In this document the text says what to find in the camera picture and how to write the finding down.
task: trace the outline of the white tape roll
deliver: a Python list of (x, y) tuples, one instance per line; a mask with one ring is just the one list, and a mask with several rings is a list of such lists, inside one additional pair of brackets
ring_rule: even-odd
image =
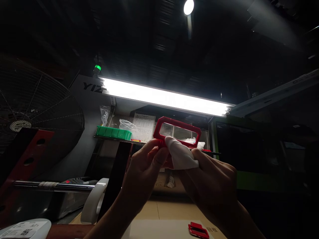
[(97, 221), (97, 217), (100, 213), (101, 205), (104, 198), (104, 193), (107, 187), (109, 179), (102, 178), (97, 182), (88, 196), (84, 208), (81, 213), (81, 223), (94, 224)]

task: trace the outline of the ceiling light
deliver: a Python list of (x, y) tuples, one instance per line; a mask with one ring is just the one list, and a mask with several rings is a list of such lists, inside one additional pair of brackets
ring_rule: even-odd
[(184, 5), (184, 13), (185, 13), (185, 15), (191, 14), (193, 9), (194, 9), (194, 1), (193, 0), (187, 0), (185, 2), (185, 5)]
[(230, 104), (194, 96), (182, 95), (102, 77), (100, 77), (100, 79), (104, 94), (120, 98), (215, 116), (225, 116), (229, 108), (232, 107)]

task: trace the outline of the green bin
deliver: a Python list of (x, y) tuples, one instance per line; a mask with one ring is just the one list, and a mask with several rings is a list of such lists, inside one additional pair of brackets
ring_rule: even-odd
[(131, 140), (132, 132), (124, 129), (116, 129), (110, 127), (97, 126), (96, 134), (97, 136), (118, 138), (124, 140)]

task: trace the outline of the red metal bracket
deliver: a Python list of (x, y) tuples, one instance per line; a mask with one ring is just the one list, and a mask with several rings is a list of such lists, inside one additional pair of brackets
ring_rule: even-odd
[(0, 188), (0, 227), (10, 224), (9, 214), (19, 196), (18, 190), (11, 185), (16, 180), (29, 180), (40, 161), (43, 152), (53, 137), (54, 132), (22, 128), (12, 143), (3, 153), (1, 160), (6, 163), (2, 169), (4, 177)]

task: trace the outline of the metal frame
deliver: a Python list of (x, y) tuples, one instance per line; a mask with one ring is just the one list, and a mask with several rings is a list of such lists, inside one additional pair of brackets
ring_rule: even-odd
[(97, 221), (101, 219), (101, 217), (108, 211), (111, 207), (115, 199), (117, 198), (122, 183), (124, 180), (124, 175), (129, 166), (129, 157), (131, 155), (131, 151), (133, 148), (132, 143), (128, 142), (120, 142), (119, 147), (117, 149), (117, 153), (115, 156), (115, 160), (113, 163), (109, 183), (107, 184), (107, 188), (105, 190), (105, 197), (103, 198), (103, 202), (101, 205), (101, 210), (98, 216)]
[(245, 117), (319, 83), (319, 69), (234, 106), (230, 115)]

